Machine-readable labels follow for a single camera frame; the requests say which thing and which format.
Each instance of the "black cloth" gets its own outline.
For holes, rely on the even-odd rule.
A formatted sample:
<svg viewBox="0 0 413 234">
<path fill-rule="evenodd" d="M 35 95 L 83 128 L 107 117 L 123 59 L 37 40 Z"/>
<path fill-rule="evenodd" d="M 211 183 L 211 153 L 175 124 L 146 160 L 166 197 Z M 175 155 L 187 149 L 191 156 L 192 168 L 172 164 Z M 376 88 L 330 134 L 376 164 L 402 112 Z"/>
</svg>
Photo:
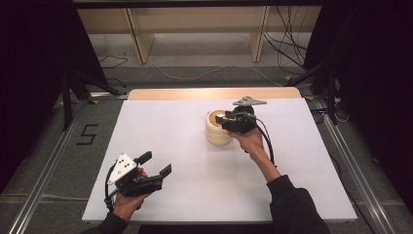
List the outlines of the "black cloth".
<svg viewBox="0 0 413 234">
<path fill-rule="evenodd" d="M 108 213 L 106 219 L 96 228 L 90 228 L 82 234 L 121 234 L 128 227 L 128 223 L 117 215 Z"/>
<path fill-rule="evenodd" d="M 305 188 L 295 188 L 288 175 L 274 179 L 267 186 L 273 199 L 270 208 L 276 234 L 330 233 L 310 193 Z"/>
</svg>

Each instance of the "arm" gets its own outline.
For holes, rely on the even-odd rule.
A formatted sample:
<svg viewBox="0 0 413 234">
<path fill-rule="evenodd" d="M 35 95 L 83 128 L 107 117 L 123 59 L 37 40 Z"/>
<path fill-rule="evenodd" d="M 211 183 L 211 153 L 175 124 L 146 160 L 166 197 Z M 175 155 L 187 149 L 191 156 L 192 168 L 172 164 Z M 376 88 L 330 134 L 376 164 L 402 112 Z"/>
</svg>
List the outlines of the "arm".
<svg viewBox="0 0 413 234">
<path fill-rule="evenodd" d="M 143 169 L 138 168 L 137 172 L 148 177 Z M 96 228 L 88 229 L 83 234 L 121 234 L 128 227 L 128 222 L 134 211 L 139 208 L 145 198 L 151 194 L 144 194 L 138 197 L 124 197 L 121 193 L 116 194 L 113 213 L 108 213 L 106 219 Z"/>
<path fill-rule="evenodd" d="M 287 175 L 281 175 L 264 150 L 262 135 L 254 129 L 246 135 L 228 132 L 258 166 L 272 195 L 270 204 L 275 233 L 330 233 L 319 216 L 309 192 L 295 188 Z"/>
</svg>

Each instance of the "hand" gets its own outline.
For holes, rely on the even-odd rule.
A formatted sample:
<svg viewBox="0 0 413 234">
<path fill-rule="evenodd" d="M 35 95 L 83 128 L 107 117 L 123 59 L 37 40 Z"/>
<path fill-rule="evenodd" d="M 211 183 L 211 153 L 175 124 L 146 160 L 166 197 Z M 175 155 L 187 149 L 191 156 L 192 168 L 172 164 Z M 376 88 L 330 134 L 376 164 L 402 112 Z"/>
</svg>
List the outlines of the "hand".
<svg viewBox="0 0 413 234">
<path fill-rule="evenodd" d="M 137 173 L 140 176 L 148 177 L 148 174 L 144 172 L 142 168 L 137 168 Z M 143 204 L 144 199 L 147 198 L 149 195 L 151 194 L 144 194 L 138 197 L 125 197 L 120 192 L 118 192 L 116 194 L 116 201 L 113 209 L 113 214 L 117 215 L 125 221 L 129 221 L 134 211 Z"/>
<path fill-rule="evenodd" d="M 255 128 L 244 135 L 228 132 L 228 136 L 240 142 L 240 147 L 249 153 L 249 157 L 257 164 L 267 182 L 281 176 L 280 172 L 268 158 L 267 152 L 264 150 L 262 134 L 258 129 Z"/>
</svg>

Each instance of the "gray floor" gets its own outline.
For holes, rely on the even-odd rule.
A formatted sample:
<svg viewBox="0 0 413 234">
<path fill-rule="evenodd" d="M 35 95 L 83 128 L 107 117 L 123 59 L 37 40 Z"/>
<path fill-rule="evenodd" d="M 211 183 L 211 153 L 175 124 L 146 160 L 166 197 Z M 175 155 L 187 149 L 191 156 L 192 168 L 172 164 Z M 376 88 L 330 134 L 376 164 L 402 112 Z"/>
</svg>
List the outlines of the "gray floor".
<svg viewBox="0 0 413 234">
<path fill-rule="evenodd" d="M 303 45 L 310 35 L 297 35 Z M 285 83 L 289 73 L 279 68 L 278 56 L 265 43 L 261 60 L 252 62 L 246 35 L 237 34 L 161 34 L 157 35 L 147 64 L 137 64 L 131 38 L 125 35 L 91 35 L 96 54 L 127 58 L 128 61 L 115 68 L 105 68 L 107 78 L 117 78 L 124 82 L 124 88 L 116 80 L 109 84 L 119 90 L 135 88 L 178 88 L 178 87 L 249 87 L 277 86 Z M 293 50 L 287 52 L 294 56 Z M 103 67 L 111 67 L 123 61 L 121 58 L 104 60 Z M 301 72 L 293 63 L 283 58 L 281 65 Z M 303 96 L 309 95 L 311 80 L 300 84 Z M 42 199 L 35 209 L 25 233 L 79 233 L 93 226 L 81 220 L 94 179 L 99 171 L 106 146 L 117 121 L 121 100 L 101 100 L 98 104 L 88 104 L 81 113 L 72 136 L 48 182 Z M 309 101 L 310 108 L 316 102 Z M 41 137 L 32 149 L 30 157 L 24 159 L 0 197 L 0 233 L 7 233 L 16 215 L 42 173 L 63 126 L 62 106 L 56 102 L 55 113 L 50 116 Z M 320 115 L 315 114 L 315 121 Z M 89 140 L 81 136 L 85 125 L 97 124 L 88 129 L 96 134 L 91 145 L 79 145 Z M 336 158 L 342 168 L 343 181 L 355 198 L 362 212 L 376 231 L 379 229 L 363 201 L 348 169 L 345 167 L 336 144 L 326 127 L 325 121 L 318 124 L 319 132 L 327 150 Z M 357 163 L 363 171 L 374 194 L 385 209 L 395 233 L 413 233 L 413 217 L 394 191 L 380 165 L 371 161 L 372 155 L 357 125 L 350 121 L 339 123 L 339 128 L 348 143 Z M 332 233 L 370 233 L 365 221 L 358 219 L 349 223 L 328 223 Z M 138 225 L 132 224 L 126 233 L 137 233 Z"/>
</svg>

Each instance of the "white tabletop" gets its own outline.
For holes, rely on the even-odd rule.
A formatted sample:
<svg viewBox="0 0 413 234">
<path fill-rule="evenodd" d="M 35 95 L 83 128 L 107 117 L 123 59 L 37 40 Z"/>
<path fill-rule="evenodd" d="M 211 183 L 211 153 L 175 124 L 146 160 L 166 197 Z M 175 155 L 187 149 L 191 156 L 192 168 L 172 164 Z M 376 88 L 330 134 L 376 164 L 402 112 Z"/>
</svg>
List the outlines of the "white tabletop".
<svg viewBox="0 0 413 234">
<path fill-rule="evenodd" d="M 254 106 L 273 143 L 276 164 L 296 187 L 305 187 L 324 220 L 357 218 L 336 174 L 307 103 L 302 98 L 266 99 Z M 225 146 L 206 139 L 205 118 L 215 109 L 232 110 L 233 99 L 127 100 L 119 114 L 83 221 L 101 221 L 104 181 L 121 152 L 137 158 L 150 176 L 169 163 L 163 189 L 145 200 L 131 218 L 139 223 L 271 222 L 271 195 L 248 154 L 232 140 Z"/>
</svg>

